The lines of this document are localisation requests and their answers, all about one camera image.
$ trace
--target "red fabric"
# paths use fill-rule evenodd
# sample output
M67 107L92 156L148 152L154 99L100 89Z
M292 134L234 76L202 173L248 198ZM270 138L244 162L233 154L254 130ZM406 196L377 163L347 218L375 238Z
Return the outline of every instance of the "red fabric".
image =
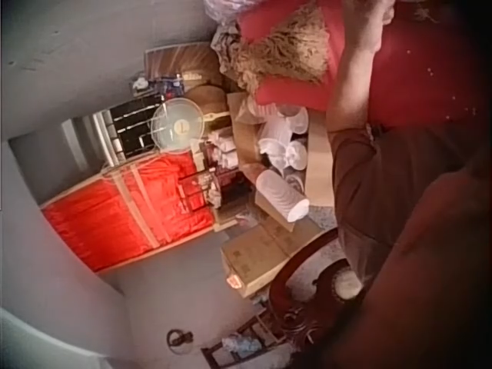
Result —
M208 208L187 212L178 193L178 179L195 172L190 155L166 155L139 162L140 174L151 206L138 187L131 167L121 176L145 223L160 245L186 237L213 224ZM201 194L191 199L193 208L204 205ZM43 213L65 243L93 271L110 267L153 250L135 222L111 176L61 198Z
M270 0L243 15L241 34L249 41L271 28L305 0ZM272 102L325 111L344 48L341 0L318 0L329 38L328 70L321 85L269 76L256 94L258 104ZM433 20L416 21L417 6L428 8ZM480 63L459 25L443 20L435 2L396 4L395 20L383 35L374 60L369 119L385 127L488 118Z

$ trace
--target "mop head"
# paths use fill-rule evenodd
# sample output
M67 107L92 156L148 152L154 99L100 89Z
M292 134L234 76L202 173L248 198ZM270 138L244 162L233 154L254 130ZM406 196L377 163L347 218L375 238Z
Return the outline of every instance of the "mop head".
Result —
M266 75L320 83L327 71L329 34L321 9L310 1L257 42L241 41L234 69L238 84L255 93Z

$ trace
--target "cardboard box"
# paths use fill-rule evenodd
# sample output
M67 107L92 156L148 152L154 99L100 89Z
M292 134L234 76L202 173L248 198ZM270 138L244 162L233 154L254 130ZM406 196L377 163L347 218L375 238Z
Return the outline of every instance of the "cardboard box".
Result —
M229 284L247 298L273 281L290 258L323 231L309 218L298 221L292 232L274 219L261 220L240 236L222 245L221 254Z
M261 155L257 144L261 125L245 124L237 120L241 104L247 96L246 92L228 94L229 112L231 113L232 131L238 151L240 170L243 170L245 165L261 163ZM334 206L331 177L333 155L331 154L330 142L327 136L325 114L311 110L308 110L308 113L310 128L307 138L305 195L311 205L332 207ZM270 215L286 230L290 232L294 230L294 223L287 222L263 195L257 192L254 201L260 209Z

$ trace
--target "dark wooden chair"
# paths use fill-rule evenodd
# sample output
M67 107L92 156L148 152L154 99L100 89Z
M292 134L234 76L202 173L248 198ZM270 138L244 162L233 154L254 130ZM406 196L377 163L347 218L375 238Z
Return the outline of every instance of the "dark wooden chair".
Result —
M277 274L269 292L271 310L287 339L297 348L316 342L337 320L346 300L335 291L337 277L350 270L347 259L335 261L313 283L316 293L308 302L296 301L287 287L289 278L312 255L337 240L335 228L299 251Z

